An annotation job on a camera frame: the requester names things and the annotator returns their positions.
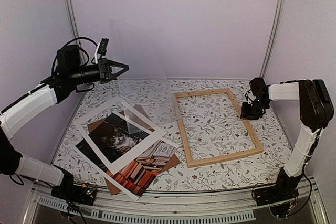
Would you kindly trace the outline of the brown backing board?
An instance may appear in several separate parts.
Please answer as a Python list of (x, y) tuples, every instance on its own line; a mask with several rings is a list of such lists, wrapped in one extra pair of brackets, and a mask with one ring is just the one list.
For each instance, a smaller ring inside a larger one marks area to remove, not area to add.
[[(143, 109), (143, 107), (141, 107), (140, 105), (136, 105), (134, 106), (134, 108), (136, 110), (138, 110), (141, 114), (143, 114), (146, 118), (149, 118), (149, 116), (146, 114), (145, 110)], [(96, 122), (93, 122), (91, 124), (88, 125), (88, 130), (89, 132), (93, 131), (94, 129), (96, 129), (101, 123), (102, 123), (103, 119), (98, 120)], [(177, 158), (177, 156), (174, 154), (171, 159), (168, 161), (168, 163), (162, 168), (162, 170), (159, 172), (159, 174), (164, 173), (165, 171), (168, 171), (171, 168), (176, 167), (178, 164), (180, 164), (180, 160)], [(116, 195), (118, 193), (121, 192), (120, 189), (118, 189), (115, 185), (113, 185), (111, 182), (109, 182), (107, 179), (105, 179), (109, 192), (111, 195)]]

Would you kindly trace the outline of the clear acrylic sheet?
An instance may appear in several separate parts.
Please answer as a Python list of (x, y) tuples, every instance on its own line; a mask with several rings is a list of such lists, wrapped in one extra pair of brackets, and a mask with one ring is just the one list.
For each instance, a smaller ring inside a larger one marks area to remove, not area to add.
[(151, 126), (161, 128), (167, 133), (166, 138), (176, 140), (180, 137), (179, 117), (172, 87), (150, 33), (116, 19), (109, 20), (109, 29), (114, 60), (129, 66), (117, 81), (121, 98), (132, 108), (141, 107)]

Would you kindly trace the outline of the white mat board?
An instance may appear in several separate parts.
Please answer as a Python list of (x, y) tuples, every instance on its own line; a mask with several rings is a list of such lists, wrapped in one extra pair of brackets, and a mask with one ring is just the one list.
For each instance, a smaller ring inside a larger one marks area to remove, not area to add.
[(82, 136), (75, 150), (102, 174), (116, 174), (166, 134), (120, 97), (77, 119), (75, 126)]

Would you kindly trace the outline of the books and cat photo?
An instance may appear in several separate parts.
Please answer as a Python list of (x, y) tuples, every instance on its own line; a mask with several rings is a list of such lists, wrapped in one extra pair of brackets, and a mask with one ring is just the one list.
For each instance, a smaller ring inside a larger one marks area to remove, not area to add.
[(100, 174), (123, 193), (138, 200), (157, 178), (176, 150), (175, 143), (163, 138), (149, 153), (136, 158), (116, 174)]

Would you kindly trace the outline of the wooden picture frame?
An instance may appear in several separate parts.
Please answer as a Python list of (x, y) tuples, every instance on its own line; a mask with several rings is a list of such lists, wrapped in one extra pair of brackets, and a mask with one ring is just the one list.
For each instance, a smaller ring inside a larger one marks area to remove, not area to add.
[(248, 156), (253, 156), (257, 154), (261, 154), (264, 151), (264, 148), (257, 137), (257, 134), (255, 130), (253, 129), (251, 123), (243, 119), (242, 122), (247, 130), (247, 133), (251, 137), (251, 140), (254, 144), (254, 148), (246, 151), (241, 151), (241, 152), (236, 152), (236, 153), (231, 153), (231, 154), (226, 154), (222, 156), (217, 156), (217, 157), (210, 157), (210, 158), (205, 158), (205, 159), (198, 159), (194, 160), (192, 158), (192, 152), (190, 150), (190, 146), (188, 143), (188, 137), (187, 133), (184, 127), (180, 107), (179, 107), (179, 98), (187, 98), (187, 97), (194, 97), (194, 96), (204, 96), (204, 95), (213, 95), (213, 94), (226, 94), (229, 96), (234, 108), (236, 109), (238, 114), (241, 114), (242, 108), (239, 105), (236, 97), (232, 93), (232, 91), (228, 88), (226, 89), (214, 89), (214, 90), (202, 90), (202, 91), (188, 91), (188, 92), (182, 92), (182, 93), (174, 93), (173, 94), (173, 101), (174, 101), (174, 106), (175, 106), (175, 112), (177, 116), (177, 123), (178, 123), (178, 128), (180, 131), (181, 135), (181, 141), (183, 144), (184, 148), (184, 153), (185, 153), (185, 158), (186, 158), (186, 163), (188, 168), (196, 168), (196, 167), (201, 167), (201, 166), (207, 166), (207, 165), (213, 165), (217, 163), (223, 163), (227, 161), (232, 161), (232, 160), (237, 160), (241, 158), (245, 158)]

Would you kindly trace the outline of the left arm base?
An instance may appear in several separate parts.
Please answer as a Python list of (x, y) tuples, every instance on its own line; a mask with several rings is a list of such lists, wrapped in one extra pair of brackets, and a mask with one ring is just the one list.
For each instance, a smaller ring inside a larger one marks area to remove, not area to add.
[(73, 182), (62, 182), (59, 186), (52, 187), (51, 195), (74, 203), (93, 206), (96, 190), (95, 186), (89, 183), (75, 185)]

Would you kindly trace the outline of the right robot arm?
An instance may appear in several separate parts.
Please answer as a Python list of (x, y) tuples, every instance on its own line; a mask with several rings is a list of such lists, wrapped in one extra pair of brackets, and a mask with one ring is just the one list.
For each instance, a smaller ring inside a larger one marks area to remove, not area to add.
[(312, 158), (320, 136), (334, 115), (334, 107), (324, 81), (293, 80), (267, 85), (262, 77), (249, 82), (250, 90), (242, 103), (241, 119), (258, 120), (270, 108), (271, 101), (299, 101), (300, 132), (290, 158), (280, 169), (276, 186), (271, 196), (276, 201), (284, 200), (291, 194), (303, 176), (306, 164)]

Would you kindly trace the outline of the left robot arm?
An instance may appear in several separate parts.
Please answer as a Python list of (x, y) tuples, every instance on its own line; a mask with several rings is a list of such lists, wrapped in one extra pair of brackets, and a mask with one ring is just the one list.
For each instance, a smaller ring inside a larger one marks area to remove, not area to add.
[(94, 87), (97, 82), (105, 84), (129, 70), (128, 65), (105, 57), (109, 42), (107, 38), (99, 43), (85, 39), (96, 48), (92, 58), (75, 43), (80, 40), (81, 37), (74, 38), (58, 49), (50, 76), (1, 110), (1, 174), (18, 175), (57, 186), (58, 192), (67, 200), (73, 200), (78, 195), (77, 186), (72, 184), (73, 176), (53, 165), (23, 155), (14, 149), (10, 140), (46, 109), (60, 104), (72, 92), (79, 93), (80, 85)]

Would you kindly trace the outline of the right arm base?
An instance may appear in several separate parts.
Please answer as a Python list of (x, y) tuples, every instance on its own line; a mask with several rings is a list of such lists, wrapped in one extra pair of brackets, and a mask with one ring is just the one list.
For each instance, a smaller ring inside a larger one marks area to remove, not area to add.
[(267, 187), (252, 188), (251, 196), (257, 206), (270, 205), (270, 212), (276, 218), (287, 218), (297, 204), (299, 196), (298, 184), (284, 186), (268, 185)]

